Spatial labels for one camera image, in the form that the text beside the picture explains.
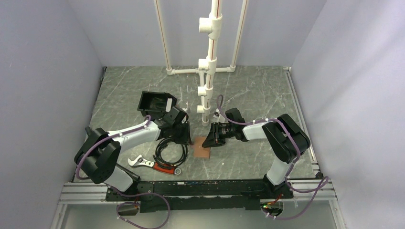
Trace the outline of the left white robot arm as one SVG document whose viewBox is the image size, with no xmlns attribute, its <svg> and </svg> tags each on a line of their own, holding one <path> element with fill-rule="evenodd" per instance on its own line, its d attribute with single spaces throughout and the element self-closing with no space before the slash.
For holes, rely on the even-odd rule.
<svg viewBox="0 0 405 229">
<path fill-rule="evenodd" d="M 125 129 L 105 131 L 103 128 L 88 128 L 87 139 L 74 157 L 75 177 L 114 187 L 124 200 L 132 200 L 137 194 L 138 180 L 117 165 L 119 155 L 161 139 L 191 145 L 188 118 L 186 111 L 175 105 L 162 117 L 154 119 L 148 114 L 142 123 Z"/>
</svg>

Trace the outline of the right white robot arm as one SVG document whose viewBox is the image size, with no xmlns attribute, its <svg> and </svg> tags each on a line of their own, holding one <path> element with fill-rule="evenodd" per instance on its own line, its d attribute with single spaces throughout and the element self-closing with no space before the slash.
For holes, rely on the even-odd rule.
<svg viewBox="0 0 405 229">
<path fill-rule="evenodd" d="M 310 147 L 309 137 L 288 114 L 248 125 L 240 111 L 232 108 L 225 112 L 225 119 L 227 123 L 211 124 L 202 147 L 223 146 L 226 139 L 233 137 L 242 142 L 266 139 L 276 159 L 265 175 L 268 182 L 263 185 L 263 192 L 267 197 L 275 198 L 281 193 L 281 185 L 291 173 L 293 164 Z"/>
</svg>

